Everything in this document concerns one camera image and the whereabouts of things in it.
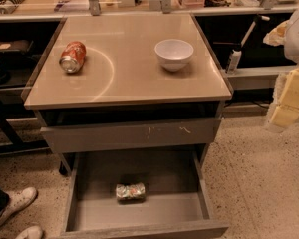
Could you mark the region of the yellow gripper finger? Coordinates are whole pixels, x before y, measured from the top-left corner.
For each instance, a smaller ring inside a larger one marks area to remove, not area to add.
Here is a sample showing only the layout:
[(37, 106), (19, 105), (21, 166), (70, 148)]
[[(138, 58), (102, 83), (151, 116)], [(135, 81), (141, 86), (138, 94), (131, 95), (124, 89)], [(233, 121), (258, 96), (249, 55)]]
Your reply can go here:
[(272, 29), (269, 33), (267, 33), (263, 38), (263, 43), (274, 47), (283, 45), (287, 23), (288, 21), (284, 21), (280, 23), (276, 28)]
[(299, 118), (299, 67), (277, 78), (269, 123), (288, 128)]

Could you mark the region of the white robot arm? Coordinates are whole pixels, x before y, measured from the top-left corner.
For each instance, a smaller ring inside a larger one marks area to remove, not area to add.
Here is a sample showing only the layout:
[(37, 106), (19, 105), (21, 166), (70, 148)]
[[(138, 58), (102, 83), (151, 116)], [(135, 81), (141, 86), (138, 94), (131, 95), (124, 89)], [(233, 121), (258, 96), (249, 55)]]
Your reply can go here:
[(267, 112), (265, 127), (282, 132), (299, 118), (299, 8), (289, 20), (279, 24), (263, 39), (270, 46), (284, 46), (284, 56), (297, 67), (281, 73), (275, 82), (273, 102)]

